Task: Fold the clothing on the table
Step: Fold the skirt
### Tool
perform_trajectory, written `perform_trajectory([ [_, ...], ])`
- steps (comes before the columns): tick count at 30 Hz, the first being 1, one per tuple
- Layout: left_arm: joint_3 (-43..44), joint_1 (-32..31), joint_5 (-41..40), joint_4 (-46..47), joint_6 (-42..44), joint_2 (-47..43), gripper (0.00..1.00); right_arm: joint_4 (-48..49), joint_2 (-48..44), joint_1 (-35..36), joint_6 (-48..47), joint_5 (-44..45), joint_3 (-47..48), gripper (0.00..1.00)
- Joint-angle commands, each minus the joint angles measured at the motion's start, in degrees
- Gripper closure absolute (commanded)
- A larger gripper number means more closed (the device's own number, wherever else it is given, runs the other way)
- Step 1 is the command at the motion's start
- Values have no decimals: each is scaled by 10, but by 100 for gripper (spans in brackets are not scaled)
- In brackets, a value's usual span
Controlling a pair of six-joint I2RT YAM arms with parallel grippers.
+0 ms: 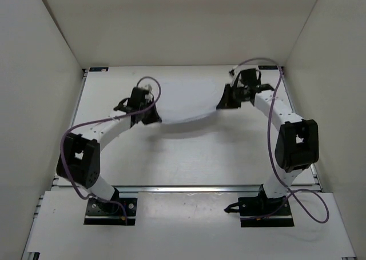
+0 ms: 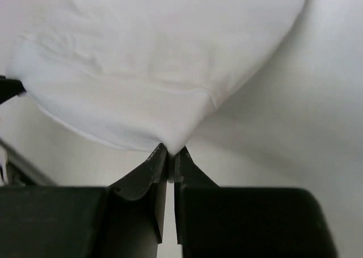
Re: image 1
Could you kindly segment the white skirt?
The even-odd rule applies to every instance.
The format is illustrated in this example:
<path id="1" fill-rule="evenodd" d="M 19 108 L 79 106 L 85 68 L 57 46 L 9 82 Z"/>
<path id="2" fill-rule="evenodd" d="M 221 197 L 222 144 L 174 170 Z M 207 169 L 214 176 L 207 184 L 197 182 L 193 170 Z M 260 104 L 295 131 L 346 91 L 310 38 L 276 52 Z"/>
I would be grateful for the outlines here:
<path id="1" fill-rule="evenodd" d="M 163 81 L 156 109 L 166 125 L 196 121 L 216 112 L 223 91 L 224 85 L 213 81 Z"/>

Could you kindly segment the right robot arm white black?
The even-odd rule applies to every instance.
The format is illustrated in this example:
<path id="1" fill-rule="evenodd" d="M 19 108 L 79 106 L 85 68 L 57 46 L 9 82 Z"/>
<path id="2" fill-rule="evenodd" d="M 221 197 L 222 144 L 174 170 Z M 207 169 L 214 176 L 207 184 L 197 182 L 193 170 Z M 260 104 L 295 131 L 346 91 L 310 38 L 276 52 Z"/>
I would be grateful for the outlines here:
<path id="1" fill-rule="evenodd" d="M 267 128 L 278 132 L 276 146 L 269 151 L 273 175 L 262 186 L 265 195 L 256 201 L 257 210 L 267 215 L 276 209 L 276 199 L 286 196 L 294 180 L 318 161 L 318 125 L 292 111 L 277 97 L 278 88 L 262 83 L 260 70 L 231 70 L 229 75 L 232 81 L 225 85 L 216 108 L 239 109 L 249 102 L 267 117 Z"/>

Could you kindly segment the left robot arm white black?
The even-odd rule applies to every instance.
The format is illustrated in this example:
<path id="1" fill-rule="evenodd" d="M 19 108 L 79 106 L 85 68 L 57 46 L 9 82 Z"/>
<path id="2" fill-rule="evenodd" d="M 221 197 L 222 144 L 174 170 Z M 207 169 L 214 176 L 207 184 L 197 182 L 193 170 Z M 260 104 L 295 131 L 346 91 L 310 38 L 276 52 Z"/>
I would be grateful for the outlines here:
<path id="1" fill-rule="evenodd" d="M 56 174 L 72 185 L 100 199 L 106 213 L 118 210 L 120 199 L 115 187 L 101 176 L 101 151 L 115 138 L 138 123 L 161 122 L 151 88 L 134 87 L 130 97 L 113 108 L 107 119 L 94 122 L 83 133 L 73 129 L 62 138 Z"/>

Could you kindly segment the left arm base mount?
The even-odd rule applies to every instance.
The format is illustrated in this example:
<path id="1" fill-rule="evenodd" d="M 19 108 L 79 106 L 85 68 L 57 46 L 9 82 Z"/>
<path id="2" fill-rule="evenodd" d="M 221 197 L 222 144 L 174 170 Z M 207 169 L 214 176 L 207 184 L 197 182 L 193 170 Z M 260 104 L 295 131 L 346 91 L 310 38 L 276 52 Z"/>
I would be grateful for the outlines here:
<path id="1" fill-rule="evenodd" d="M 102 202 L 95 197 L 90 197 L 83 223 L 85 225 L 134 226 L 137 214 L 137 194 L 119 193 L 112 201 L 119 202 L 124 207 L 126 215 L 118 204 Z"/>

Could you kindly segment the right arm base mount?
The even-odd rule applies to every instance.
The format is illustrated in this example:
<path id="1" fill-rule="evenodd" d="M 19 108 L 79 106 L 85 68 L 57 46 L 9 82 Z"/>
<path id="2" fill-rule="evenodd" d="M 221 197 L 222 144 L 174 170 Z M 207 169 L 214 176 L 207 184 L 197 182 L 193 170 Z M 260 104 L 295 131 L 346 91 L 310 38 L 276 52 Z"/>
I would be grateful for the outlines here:
<path id="1" fill-rule="evenodd" d="M 286 196 L 268 198 L 263 185 L 255 197 L 238 197 L 238 201 L 228 205 L 228 214 L 239 213 L 241 227 L 293 227 L 291 207 Z"/>

